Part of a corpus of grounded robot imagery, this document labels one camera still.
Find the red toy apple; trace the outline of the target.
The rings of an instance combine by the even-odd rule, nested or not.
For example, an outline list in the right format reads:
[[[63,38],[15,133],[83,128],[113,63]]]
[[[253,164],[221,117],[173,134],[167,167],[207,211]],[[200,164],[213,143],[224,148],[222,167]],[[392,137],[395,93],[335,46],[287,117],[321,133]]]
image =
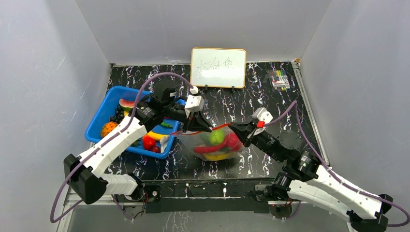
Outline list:
[[[238,139],[235,133],[230,133],[227,135],[226,145],[231,151],[236,152],[242,148],[242,142]]]

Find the red toy chili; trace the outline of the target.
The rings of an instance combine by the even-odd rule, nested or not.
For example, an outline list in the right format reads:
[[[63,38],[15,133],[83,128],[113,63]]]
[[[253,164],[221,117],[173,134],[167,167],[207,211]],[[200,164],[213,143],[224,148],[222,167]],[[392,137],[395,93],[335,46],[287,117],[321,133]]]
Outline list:
[[[227,136],[225,136],[224,142],[221,143],[220,145],[211,145],[204,137],[200,137],[201,141],[204,143],[203,145],[197,145],[193,148],[193,151],[196,153],[204,154],[204,153],[212,153],[216,151],[220,151],[223,149],[228,149],[230,148],[226,145],[227,143]]]

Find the green toy cabbage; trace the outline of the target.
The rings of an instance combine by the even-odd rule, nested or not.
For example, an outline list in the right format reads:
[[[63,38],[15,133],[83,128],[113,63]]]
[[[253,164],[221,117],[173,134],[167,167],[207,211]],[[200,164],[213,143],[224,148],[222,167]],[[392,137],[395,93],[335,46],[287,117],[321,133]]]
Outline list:
[[[211,145],[220,145],[224,142],[225,132],[223,130],[213,130],[209,136],[208,141]]]

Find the clear orange zip bag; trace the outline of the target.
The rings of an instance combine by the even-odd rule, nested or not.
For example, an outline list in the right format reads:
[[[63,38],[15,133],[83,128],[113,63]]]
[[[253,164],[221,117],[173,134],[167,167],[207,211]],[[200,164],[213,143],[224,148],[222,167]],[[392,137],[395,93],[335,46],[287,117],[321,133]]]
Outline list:
[[[191,155],[203,161],[220,161],[236,157],[243,150],[243,144],[229,128],[229,123],[217,126],[211,132],[173,132]]]

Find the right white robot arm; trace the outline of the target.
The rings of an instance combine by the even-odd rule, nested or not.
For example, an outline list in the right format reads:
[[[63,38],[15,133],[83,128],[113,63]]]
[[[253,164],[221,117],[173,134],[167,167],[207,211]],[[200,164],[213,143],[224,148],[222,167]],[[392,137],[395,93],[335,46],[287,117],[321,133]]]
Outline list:
[[[358,187],[349,189],[346,181],[337,181],[315,155],[304,150],[306,142],[296,132],[285,130],[275,137],[263,125],[262,121],[229,124],[244,146],[254,145],[275,161],[286,163],[272,185],[256,185],[257,198],[305,201],[339,216],[358,232],[386,231],[389,195],[362,195]]]

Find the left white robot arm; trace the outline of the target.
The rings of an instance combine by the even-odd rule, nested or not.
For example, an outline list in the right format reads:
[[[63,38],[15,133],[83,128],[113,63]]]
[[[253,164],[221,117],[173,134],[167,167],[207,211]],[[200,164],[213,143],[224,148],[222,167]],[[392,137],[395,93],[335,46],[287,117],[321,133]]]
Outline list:
[[[211,131],[202,113],[204,99],[198,87],[191,86],[185,104],[179,104],[174,83],[159,83],[151,94],[139,91],[131,113],[103,139],[77,157],[69,154],[63,161],[68,185],[86,204],[105,195],[126,195],[139,201],[145,184],[133,174],[107,174],[105,170],[129,146],[141,139],[165,118],[183,123],[185,131]]]

